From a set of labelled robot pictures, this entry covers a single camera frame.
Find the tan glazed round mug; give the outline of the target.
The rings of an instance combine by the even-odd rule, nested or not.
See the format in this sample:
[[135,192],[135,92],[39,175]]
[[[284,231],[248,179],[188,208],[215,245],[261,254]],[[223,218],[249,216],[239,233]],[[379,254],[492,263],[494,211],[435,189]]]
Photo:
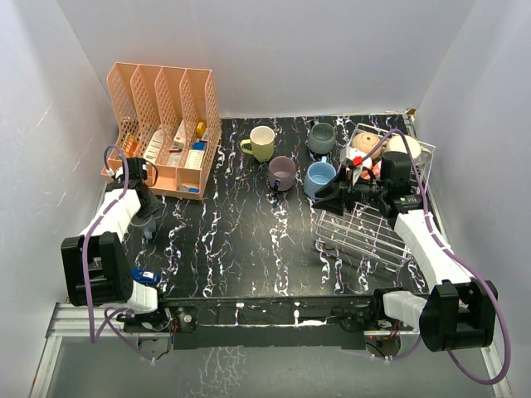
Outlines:
[[350,142],[351,148],[356,148],[364,153],[369,153],[381,141],[381,138],[375,133],[361,132],[356,133]]

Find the pink mug white inside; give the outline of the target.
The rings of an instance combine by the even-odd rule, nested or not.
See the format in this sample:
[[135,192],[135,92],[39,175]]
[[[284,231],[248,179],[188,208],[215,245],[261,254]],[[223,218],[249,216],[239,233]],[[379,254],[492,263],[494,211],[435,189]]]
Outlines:
[[382,161],[379,160],[378,162],[374,163],[371,170],[374,174],[375,177],[380,177],[381,175],[381,166],[382,166]]

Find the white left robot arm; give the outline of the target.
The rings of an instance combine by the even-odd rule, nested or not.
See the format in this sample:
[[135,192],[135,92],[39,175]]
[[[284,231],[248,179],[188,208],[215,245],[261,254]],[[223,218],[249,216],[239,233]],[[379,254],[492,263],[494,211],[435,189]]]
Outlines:
[[148,164],[128,158],[107,186],[104,201],[90,224],[77,236],[61,243],[61,258],[70,302],[76,307],[110,306],[143,314],[154,331],[171,321],[169,307],[158,302],[153,286],[134,279],[124,247],[129,226],[138,227],[150,239],[156,230],[153,214],[160,200],[148,186]]

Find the light pink mug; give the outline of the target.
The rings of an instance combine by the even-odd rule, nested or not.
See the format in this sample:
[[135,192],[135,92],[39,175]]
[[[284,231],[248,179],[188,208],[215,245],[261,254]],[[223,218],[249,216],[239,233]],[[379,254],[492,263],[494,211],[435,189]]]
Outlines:
[[364,167],[360,173],[359,181],[370,182],[375,178],[373,171],[370,168]]

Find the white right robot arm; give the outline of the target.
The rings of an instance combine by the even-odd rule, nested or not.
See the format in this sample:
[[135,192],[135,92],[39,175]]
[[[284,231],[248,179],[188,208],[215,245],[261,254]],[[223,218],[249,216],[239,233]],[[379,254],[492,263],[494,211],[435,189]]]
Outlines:
[[390,328],[397,321],[419,331],[432,352],[489,346],[494,337],[497,291],[481,282],[453,257],[450,246],[432,224],[426,192],[414,187],[414,162],[402,152],[384,153],[379,177],[364,180],[360,151],[344,156],[334,179],[316,193],[315,208],[338,216],[359,201],[371,201],[404,241],[430,289],[421,298],[403,288],[379,289],[371,299],[371,322]]

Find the green-inside mushroom pattern mug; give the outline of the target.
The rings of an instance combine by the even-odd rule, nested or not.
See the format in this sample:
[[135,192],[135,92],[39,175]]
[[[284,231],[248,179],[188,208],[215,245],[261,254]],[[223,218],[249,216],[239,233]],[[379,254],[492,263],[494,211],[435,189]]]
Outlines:
[[427,163],[431,159],[432,155],[431,150],[428,147],[424,146],[420,141],[416,140],[411,136],[406,136],[405,138],[402,138],[402,136],[400,135],[393,135],[387,141],[387,145],[384,149],[384,152],[410,152],[416,165],[422,165]]

